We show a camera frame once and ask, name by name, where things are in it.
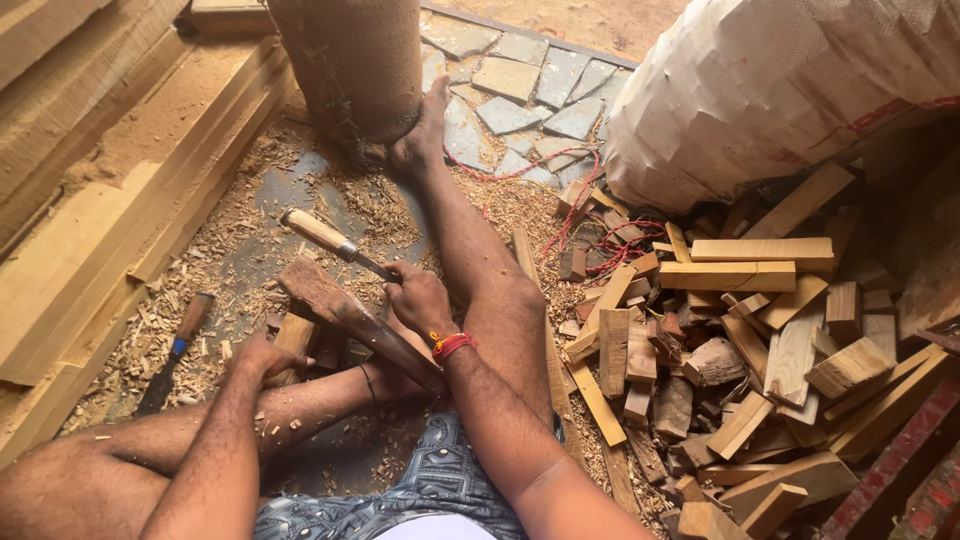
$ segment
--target grey slate stone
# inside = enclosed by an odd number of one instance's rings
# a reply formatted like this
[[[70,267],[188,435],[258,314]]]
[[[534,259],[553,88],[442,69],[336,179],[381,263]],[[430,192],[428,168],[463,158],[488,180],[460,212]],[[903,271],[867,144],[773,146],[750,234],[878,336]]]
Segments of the grey slate stone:
[[[566,102],[573,103],[589,96],[595,89],[609,80],[614,71],[616,71],[615,65],[604,61],[591,60],[587,64],[584,74],[580,76],[580,82],[577,83],[577,87],[573,88]]]
[[[420,37],[453,60],[479,55],[493,45],[500,32],[445,17],[430,17],[420,25]]]
[[[602,99],[589,97],[554,114],[543,123],[543,128],[557,135],[586,140],[603,108]]]
[[[480,160],[480,156],[495,156],[495,152],[483,135],[480,120],[459,96],[453,96],[444,112],[444,144],[464,165],[493,171]]]
[[[500,96],[477,107],[476,113],[494,135],[525,130],[541,122],[536,113]]]
[[[535,65],[485,57],[473,74],[473,85],[522,105],[530,99],[539,76],[540,68]]]
[[[522,61],[531,65],[542,65],[543,57],[550,44],[546,39],[530,39],[510,32],[503,35],[491,49],[490,55],[509,60]]]
[[[546,63],[540,71],[537,101],[554,109],[563,107],[589,60],[587,55],[550,47],[546,53]]]
[[[517,152],[514,152],[513,150],[507,150],[507,153],[503,156],[503,160],[500,162],[499,166],[496,167],[496,172],[493,174],[494,176],[498,177],[505,176],[515,173],[516,171],[529,165],[530,161],[525,160],[523,156]],[[526,178],[535,180],[542,184],[548,184],[553,179],[553,175],[541,169],[540,167],[534,167],[521,174],[520,178]]]

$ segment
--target wooden board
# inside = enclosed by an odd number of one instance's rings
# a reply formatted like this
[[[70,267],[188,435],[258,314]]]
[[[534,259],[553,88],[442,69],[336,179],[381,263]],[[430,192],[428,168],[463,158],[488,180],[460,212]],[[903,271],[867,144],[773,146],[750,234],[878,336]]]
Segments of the wooden board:
[[[833,268],[833,247],[829,237],[697,240],[690,258],[693,262],[793,260],[798,272],[826,272]]]
[[[824,292],[827,282],[813,274],[797,278],[797,290],[784,292],[770,303],[756,318],[774,330],[780,330],[801,309]]]
[[[858,480],[839,457],[821,452],[732,487],[720,496],[720,502],[731,508],[737,523],[743,523],[781,483],[806,490],[807,497],[800,503],[800,507],[804,507],[847,493],[856,487]]]
[[[672,289],[792,292],[796,268],[786,262],[663,262],[660,286]]]
[[[843,167],[828,161],[763,216],[741,238],[783,238],[853,180]]]

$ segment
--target person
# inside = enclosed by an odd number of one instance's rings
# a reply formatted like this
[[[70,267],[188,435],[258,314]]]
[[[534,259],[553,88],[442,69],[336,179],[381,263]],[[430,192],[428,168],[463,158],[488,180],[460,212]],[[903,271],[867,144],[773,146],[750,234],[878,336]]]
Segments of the person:
[[[450,293],[467,307],[463,332],[475,348],[447,350],[450,397],[427,419],[397,484],[362,497],[259,498],[259,464],[279,450],[364,408],[420,391],[387,366],[367,362],[261,392],[265,377],[309,360],[258,331],[212,404],[80,430],[0,472],[0,537],[653,538],[564,451],[538,337],[545,317],[540,289],[444,164],[447,81],[441,76],[425,95],[418,124],[394,145],[390,160],[427,212]],[[427,355],[425,344],[436,341],[431,335],[461,332],[436,275],[403,261],[387,266],[403,278],[402,286],[384,287],[392,327]]]

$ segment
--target man's hand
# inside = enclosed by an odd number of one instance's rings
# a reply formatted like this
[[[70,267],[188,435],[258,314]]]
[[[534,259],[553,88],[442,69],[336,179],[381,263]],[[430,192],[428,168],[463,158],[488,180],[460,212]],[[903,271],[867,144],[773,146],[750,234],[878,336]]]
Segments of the man's hand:
[[[427,344],[433,343],[432,331],[441,339],[460,331],[450,314],[446,287],[436,274],[420,270],[405,260],[390,262],[384,267],[403,278],[403,286],[383,283],[396,318],[403,326],[415,331]]]

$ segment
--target man's leg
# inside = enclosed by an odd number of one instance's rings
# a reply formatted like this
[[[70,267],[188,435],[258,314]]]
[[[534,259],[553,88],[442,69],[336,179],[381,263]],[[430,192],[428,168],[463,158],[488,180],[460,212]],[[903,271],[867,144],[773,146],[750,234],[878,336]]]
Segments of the man's leg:
[[[391,160],[419,193],[440,245],[447,284],[468,306],[466,331],[479,343],[481,356],[552,430],[543,295],[446,169],[447,80],[438,78],[424,97],[420,122],[395,145]]]

